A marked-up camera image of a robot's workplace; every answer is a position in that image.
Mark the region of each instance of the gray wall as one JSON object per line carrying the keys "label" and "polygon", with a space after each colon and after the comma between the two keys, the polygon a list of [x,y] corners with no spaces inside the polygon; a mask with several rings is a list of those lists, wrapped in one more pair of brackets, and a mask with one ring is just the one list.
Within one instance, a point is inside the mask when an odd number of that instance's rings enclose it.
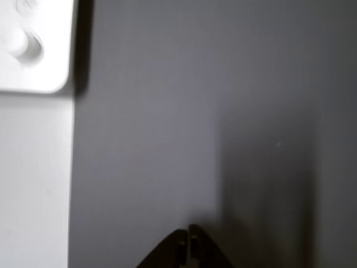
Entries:
{"label": "gray wall", "polygon": [[351,3],[96,1],[70,268],[193,222],[236,267],[355,267]]}

